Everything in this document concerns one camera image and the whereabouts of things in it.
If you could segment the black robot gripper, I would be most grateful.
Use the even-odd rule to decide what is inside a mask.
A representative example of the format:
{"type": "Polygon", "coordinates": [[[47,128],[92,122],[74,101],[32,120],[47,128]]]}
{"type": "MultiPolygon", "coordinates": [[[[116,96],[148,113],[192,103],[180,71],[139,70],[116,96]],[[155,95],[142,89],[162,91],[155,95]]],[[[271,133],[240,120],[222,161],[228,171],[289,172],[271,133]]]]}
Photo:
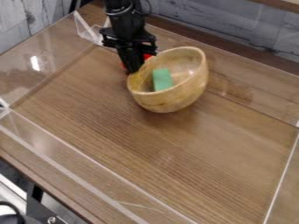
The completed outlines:
{"type": "Polygon", "coordinates": [[[103,46],[116,48],[126,70],[135,73],[156,55],[156,37],[146,30],[144,15],[136,11],[108,12],[111,26],[99,30],[103,46]]]}

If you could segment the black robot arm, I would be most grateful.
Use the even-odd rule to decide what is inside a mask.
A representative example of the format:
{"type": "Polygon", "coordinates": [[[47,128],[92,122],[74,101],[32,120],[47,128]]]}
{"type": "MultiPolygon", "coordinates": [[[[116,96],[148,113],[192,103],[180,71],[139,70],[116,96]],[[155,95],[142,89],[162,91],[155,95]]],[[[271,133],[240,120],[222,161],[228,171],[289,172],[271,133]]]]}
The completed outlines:
{"type": "Polygon", "coordinates": [[[126,70],[132,74],[156,55],[156,36],[146,30],[146,13],[140,0],[103,0],[111,26],[103,27],[103,46],[116,49],[126,70]]]}

